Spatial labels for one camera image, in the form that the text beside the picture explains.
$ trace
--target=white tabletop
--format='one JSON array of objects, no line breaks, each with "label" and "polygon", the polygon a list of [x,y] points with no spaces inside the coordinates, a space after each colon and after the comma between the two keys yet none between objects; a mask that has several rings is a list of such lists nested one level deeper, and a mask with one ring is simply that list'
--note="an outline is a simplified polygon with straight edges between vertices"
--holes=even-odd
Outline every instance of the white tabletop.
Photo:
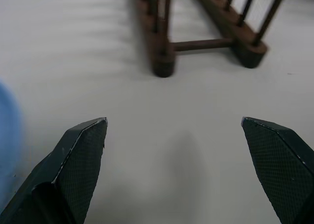
[{"label": "white tabletop", "polygon": [[[271,0],[255,0],[252,27]],[[217,38],[195,0],[173,0],[174,41]],[[235,0],[241,8],[241,0]],[[87,224],[279,224],[254,170],[242,116],[314,147],[313,0],[285,0],[262,64],[229,50],[149,72],[130,0],[0,0],[0,77],[24,118],[27,176],[70,127],[107,117]]]}]

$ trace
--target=dark brown rack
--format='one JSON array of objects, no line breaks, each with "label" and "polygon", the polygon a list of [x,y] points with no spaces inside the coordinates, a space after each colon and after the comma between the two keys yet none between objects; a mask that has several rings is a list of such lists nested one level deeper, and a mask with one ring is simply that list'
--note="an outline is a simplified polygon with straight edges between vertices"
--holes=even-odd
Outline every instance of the dark brown rack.
[{"label": "dark brown rack", "polygon": [[273,1],[257,33],[245,22],[253,0],[246,1],[240,15],[232,7],[233,0],[198,1],[214,21],[223,38],[172,43],[168,38],[171,0],[165,0],[162,18],[159,15],[159,0],[135,0],[154,74],[159,77],[171,76],[175,69],[176,51],[186,50],[231,48],[244,67],[257,67],[267,52],[267,46],[262,38],[282,0]]}]

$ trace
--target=blue object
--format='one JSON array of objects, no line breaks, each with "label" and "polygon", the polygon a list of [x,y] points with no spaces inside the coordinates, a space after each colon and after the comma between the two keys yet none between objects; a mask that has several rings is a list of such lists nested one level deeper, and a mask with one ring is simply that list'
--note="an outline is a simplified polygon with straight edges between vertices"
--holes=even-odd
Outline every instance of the blue object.
[{"label": "blue object", "polygon": [[21,159],[21,115],[6,86],[0,82],[0,213],[18,188],[17,165]]}]

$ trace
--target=white table surface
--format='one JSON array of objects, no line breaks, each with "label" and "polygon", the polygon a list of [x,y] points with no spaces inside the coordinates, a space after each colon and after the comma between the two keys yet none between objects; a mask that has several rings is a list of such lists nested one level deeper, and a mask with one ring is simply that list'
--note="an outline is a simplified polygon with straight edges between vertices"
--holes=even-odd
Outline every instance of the white table surface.
[{"label": "white table surface", "polygon": [[[219,37],[195,0],[173,2],[174,41]],[[252,27],[269,3],[255,0]],[[0,77],[24,119],[18,175],[68,128],[108,117],[85,223],[279,224],[240,121],[282,124],[314,147],[313,11],[313,0],[285,0],[256,69],[212,50],[180,55],[175,75],[160,79],[130,0],[0,0]]]}]

